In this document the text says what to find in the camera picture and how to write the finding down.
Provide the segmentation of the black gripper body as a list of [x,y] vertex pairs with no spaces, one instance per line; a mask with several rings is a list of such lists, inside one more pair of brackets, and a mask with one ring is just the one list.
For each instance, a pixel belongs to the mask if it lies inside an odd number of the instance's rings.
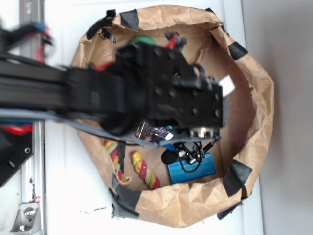
[[223,89],[206,77],[199,64],[189,64],[182,53],[139,44],[139,69],[147,82],[149,124],[171,126],[189,138],[218,138],[225,126]]

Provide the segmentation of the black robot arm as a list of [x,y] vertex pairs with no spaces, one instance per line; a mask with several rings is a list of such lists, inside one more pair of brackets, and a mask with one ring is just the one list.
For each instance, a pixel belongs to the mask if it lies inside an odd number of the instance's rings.
[[137,43],[107,67],[57,69],[2,60],[0,107],[8,118],[89,119],[114,136],[145,121],[189,137],[213,138],[225,127],[223,89],[201,65],[167,48]]

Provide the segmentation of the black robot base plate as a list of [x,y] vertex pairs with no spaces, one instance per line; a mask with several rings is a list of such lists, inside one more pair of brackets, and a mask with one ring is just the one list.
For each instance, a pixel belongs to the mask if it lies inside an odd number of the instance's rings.
[[17,173],[33,154],[33,130],[19,133],[0,130],[0,187]]

